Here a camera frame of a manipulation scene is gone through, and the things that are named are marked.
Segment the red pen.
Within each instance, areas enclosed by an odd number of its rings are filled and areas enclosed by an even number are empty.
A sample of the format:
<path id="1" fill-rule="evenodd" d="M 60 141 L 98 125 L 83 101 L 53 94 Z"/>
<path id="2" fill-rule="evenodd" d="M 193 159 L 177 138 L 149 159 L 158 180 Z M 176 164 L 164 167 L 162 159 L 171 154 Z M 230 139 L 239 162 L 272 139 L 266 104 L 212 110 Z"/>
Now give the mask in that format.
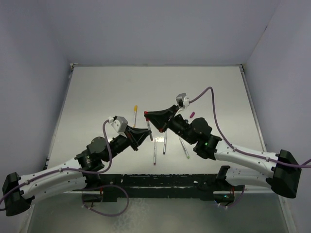
<path id="1" fill-rule="evenodd" d="M 146 121 L 146 124 L 147 124 L 148 130 L 150 131 L 150 134 L 149 134 L 150 140 L 153 141 L 154 138 L 153 138 L 152 131 L 151 131 L 150 121 L 148 121 L 148 122 Z"/>

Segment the yellow pen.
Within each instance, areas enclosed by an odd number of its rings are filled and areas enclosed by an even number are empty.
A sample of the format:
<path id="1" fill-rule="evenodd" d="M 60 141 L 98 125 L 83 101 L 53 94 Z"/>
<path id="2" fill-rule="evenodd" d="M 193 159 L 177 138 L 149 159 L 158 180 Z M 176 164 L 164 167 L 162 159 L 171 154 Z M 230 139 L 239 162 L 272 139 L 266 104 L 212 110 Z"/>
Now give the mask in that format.
<path id="1" fill-rule="evenodd" d="M 136 127 L 136 121 L 137 121 L 137 111 L 134 111 L 134 119 L 133 119 L 133 127 Z"/>

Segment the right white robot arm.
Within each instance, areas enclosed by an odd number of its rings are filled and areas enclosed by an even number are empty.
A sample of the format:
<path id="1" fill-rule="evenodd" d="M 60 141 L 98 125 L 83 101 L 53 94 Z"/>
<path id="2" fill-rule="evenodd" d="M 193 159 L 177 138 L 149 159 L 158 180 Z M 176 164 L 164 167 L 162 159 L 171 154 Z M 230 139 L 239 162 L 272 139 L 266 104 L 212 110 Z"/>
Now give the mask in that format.
<path id="1" fill-rule="evenodd" d="M 242 175 L 232 167 L 227 167 L 226 172 L 220 172 L 216 178 L 216 184 L 221 190 L 231 186 L 254 185 L 270 188 L 286 198 L 296 198 L 302 169 L 289 151 L 273 153 L 238 149 L 213 135 L 212 128 L 203 117 L 192 122 L 183 119 L 176 105 L 161 111 L 145 111 L 144 117 L 159 132 L 171 130 L 189 144 L 195 145 L 193 151 L 203 159 L 231 162 L 251 170 Z"/>

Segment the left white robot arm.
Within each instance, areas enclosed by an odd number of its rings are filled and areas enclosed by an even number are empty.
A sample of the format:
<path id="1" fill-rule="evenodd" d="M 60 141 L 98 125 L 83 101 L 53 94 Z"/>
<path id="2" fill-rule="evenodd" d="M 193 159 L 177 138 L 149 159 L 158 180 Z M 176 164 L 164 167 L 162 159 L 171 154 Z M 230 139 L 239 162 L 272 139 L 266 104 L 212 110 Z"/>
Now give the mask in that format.
<path id="1" fill-rule="evenodd" d="M 113 158 L 128 147 L 134 151 L 151 134 L 148 128 L 133 128 L 127 122 L 106 120 L 103 136 L 94 138 L 86 150 L 74 158 L 52 168 L 20 176 L 7 175 L 3 187 L 2 211 L 15 216 L 27 211 L 33 201 L 73 190 L 95 190 L 100 185 L 100 174 L 112 167 Z"/>

